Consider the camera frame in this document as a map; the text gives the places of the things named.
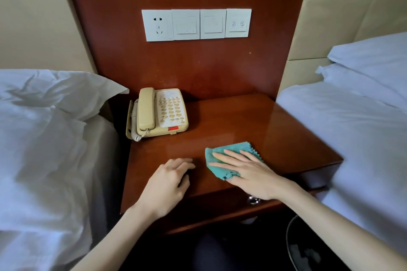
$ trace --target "wall switch panel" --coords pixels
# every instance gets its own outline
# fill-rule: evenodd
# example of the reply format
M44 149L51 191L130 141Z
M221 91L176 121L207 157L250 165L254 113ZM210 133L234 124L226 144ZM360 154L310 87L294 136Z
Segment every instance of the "wall switch panel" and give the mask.
M226 9L225 37L249 36L252 9Z
M201 9L201 39L225 37L226 9Z
M174 40L199 40L199 10L172 10Z
M174 41L171 10L141 10L147 42Z

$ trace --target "white duvet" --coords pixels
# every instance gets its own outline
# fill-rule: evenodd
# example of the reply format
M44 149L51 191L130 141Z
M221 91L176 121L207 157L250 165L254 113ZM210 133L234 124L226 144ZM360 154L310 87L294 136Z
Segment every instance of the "white duvet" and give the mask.
M324 82L277 103L345 159L323 203L407 256L407 114Z

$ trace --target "cleaning cloth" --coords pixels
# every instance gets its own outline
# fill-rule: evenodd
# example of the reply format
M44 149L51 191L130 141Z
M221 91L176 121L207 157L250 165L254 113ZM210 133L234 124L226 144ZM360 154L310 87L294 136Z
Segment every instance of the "cleaning cloth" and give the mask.
M260 161L263 161L260 157L260 155L252 148L250 143L248 142L240 142L238 144L233 144L233 145L228 145L228 146L223 146L223 147L217 147L217 148L206 148L205 149L205 159L206 159L206 166L213 172L215 176L222 180L227 180L232 178L233 176L239 176L240 174L237 171L231 171L230 169L225 169L225 168L220 168L220 167L215 167L215 166L210 166L208 163L210 162L218 162L221 163L222 161L216 159L213 155L212 152L217 152L221 154L224 153L224 149L232 150L236 153L240 153L240 150L243 151L248 151L251 154L255 155Z

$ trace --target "drawer handle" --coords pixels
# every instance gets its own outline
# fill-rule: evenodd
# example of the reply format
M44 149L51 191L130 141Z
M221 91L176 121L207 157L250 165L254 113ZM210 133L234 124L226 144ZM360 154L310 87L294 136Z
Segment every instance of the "drawer handle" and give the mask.
M249 203L249 204L251 204L251 205L257 205L259 202L261 202L261 199L255 197L255 196L250 196L250 197L247 199L247 203Z

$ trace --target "telephone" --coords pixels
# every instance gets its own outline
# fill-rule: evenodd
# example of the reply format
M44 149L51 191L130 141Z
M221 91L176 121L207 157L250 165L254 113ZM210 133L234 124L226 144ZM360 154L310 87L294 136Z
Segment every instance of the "telephone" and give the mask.
M130 101L126 136L136 142L143 137L176 134L188 129L188 117L181 91L143 88L137 100Z

